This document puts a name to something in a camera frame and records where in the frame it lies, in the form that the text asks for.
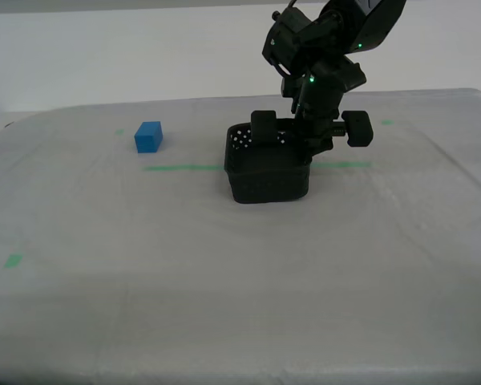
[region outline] blue block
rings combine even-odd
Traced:
[[[144,122],[135,134],[137,152],[157,152],[162,143],[162,126],[160,122]]]

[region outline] black basket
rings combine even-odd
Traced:
[[[293,201],[308,192],[312,156],[285,132],[277,141],[254,145],[251,124],[228,130],[224,170],[238,203]]]

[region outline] green tape mark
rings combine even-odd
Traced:
[[[216,171],[222,169],[223,166],[206,164],[177,164],[175,166],[148,166],[143,168],[144,171]]]
[[[372,166],[371,162],[327,162],[327,163],[312,163],[313,168],[368,168]]]
[[[5,269],[10,269],[11,267],[16,267],[22,261],[23,256],[19,254],[11,254],[7,258],[6,264],[3,266]]]

